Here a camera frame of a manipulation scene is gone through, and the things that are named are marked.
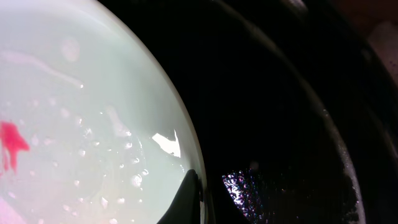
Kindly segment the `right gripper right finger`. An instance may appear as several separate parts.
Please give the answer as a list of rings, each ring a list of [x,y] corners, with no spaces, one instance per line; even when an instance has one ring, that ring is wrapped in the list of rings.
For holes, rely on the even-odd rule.
[[[221,176],[234,208],[248,223],[310,223],[311,211],[299,192],[281,176],[272,179],[252,169]]]

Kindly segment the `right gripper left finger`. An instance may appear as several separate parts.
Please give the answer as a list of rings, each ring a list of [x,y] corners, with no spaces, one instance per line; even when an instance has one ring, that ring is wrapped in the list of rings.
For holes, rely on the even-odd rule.
[[[170,207],[157,223],[200,223],[200,183],[193,169],[187,171]]]

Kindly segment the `light green plate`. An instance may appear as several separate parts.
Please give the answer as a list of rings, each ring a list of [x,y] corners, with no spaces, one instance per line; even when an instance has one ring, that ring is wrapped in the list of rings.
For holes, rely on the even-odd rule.
[[[206,174],[154,56],[97,1],[1,2],[1,222],[157,223]]]

